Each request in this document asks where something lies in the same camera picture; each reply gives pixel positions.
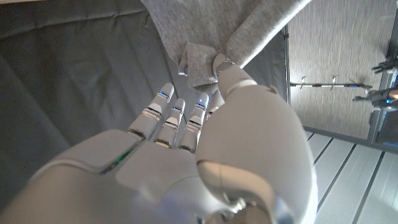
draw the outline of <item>robot finger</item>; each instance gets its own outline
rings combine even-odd
[[[162,117],[162,113],[166,109],[174,92],[174,86],[166,83],[149,106],[145,108],[138,118],[128,127],[129,133],[134,133],[142,139],[149,139],[155,131],[157,123]]]
[[[215,91],[213,93],[213,96],[210,99],[210,103],[208,106],[208,111],[206,114],[206,120],[209,119],[209,117],[223,104],[225,103],[223,97],[221,96],[221,93],[219,90]]]
[[[180,126],[181,117],[183,115],[185,108],[185,101],[183,99],[178,99],[172,111],[170,112],[169,118],[165,121],[160,129],[157,137],[155,138],[155,143],[166,148],[171,148],[174,145],[175,137],[177,135],[178,127]]]
[[[193,108],[191,118],[187,122],[177,149],[185,149],[191,153],[196,152],[208,101],[209,96],[202,93]]]

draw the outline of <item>metal frame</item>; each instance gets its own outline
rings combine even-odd
[[[386,58],[397,58],[398,56],[398,13],[396,13],[396,18],[394,21],[394,26],[392,28],[392,34],[391,34],[391,39],[390,43],[388,46]],[[391,81],[392,81],[393,74],[388,74],[387,72],[383,72],[382,77],[381,77],[381,82],[380,82],[380,90],[385,90],[386,88],[390,87]],[[375,111],[373,114],[373,118],[371,121],[371,127],[369,130],[368,134],[368,141],[371,145],[382,145],[382,143],[376,142],[377,140],[377,135],[378,135],[378,129],[381,125],[382,122],[382,111]]]
[[[285,68],[286,68],[286,97],[287,104],[290,106],[290,65],[289,65],[289,30],[287,25],[283,28],[285,45]]]

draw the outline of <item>gray fabric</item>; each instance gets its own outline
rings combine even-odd
[[[125,130],[167,82],[189,118],[200,92],[177,69],[138,0],[0,5],[0,210],[57,154]],[[245,70],[286,99],[283,34]]]
[[[142,0],[180,74],[212,88],[218,52],[245,66],[309,1]]]

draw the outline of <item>white floor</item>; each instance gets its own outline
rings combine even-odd
[[[306,134],[317,171],[315,223],[398,222],[398,155]]]

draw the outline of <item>metal rod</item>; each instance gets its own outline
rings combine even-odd
[[[345,88],[365,88],[370,90],[373,86],[365,85],[362,83],[342,83],[342,84],[334,84],[334,83],[290,83],[290,87],[299,86],[302,87],[345,87]]]

